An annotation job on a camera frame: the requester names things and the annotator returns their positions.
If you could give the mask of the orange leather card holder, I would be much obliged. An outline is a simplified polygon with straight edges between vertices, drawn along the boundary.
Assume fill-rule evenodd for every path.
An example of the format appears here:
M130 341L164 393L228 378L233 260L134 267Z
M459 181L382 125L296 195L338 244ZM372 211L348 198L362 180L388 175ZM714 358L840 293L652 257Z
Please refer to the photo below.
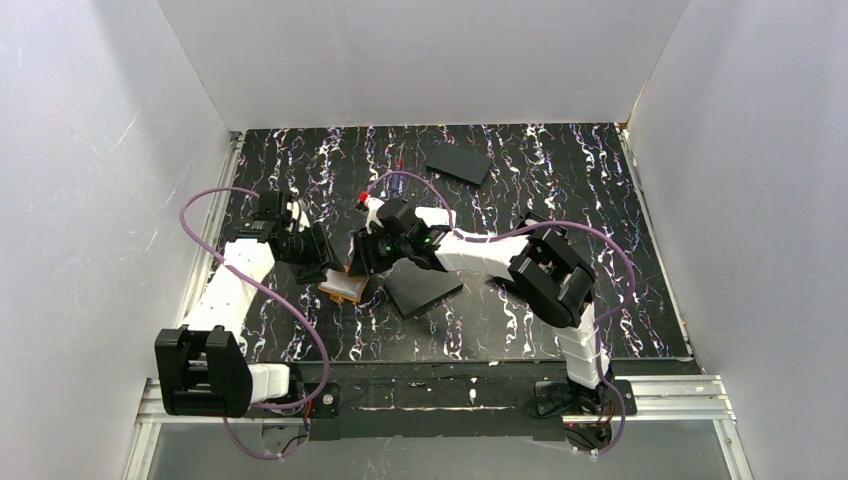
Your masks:
M326 280L318 284L318 289L328 294L337 304L356 304L360 302L368 281L368 276L351 276L349 267L346 266L343 271L329 269L326 272Z

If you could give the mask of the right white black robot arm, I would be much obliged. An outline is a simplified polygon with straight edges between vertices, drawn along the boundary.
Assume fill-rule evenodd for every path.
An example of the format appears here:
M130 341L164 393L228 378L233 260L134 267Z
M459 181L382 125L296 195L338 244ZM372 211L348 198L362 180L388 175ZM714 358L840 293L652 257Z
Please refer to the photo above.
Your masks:
M348 273L371 276L408 260L422 270L474 272L511 281L534 316L550 325L567 378L596 390L610 381L609 356L597 338L596 276L569 245L565 228L529 220L503 238L455 230L446 209L416 209L400 198L360 194L366 222L353 235Z

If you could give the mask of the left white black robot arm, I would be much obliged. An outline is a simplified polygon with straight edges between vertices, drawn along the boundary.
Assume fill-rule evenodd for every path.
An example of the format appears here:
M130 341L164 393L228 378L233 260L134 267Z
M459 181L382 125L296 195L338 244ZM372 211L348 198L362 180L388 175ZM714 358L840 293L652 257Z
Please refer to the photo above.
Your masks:
M161 330L155 340L162 403L170 415L240 418L252 408L296 409L329 392L329 354L316 328L263 281L275 264L285 263L298 284L316 284L340 303L357 302L367 280L348 274L324 227L309 220L292 193L256 197L256 210L225 231L222 251L189 235L218 267L182 323ZM313 338L323 363L315 386L299 386L294 365L246 360L241 332L258 292L281 302Z

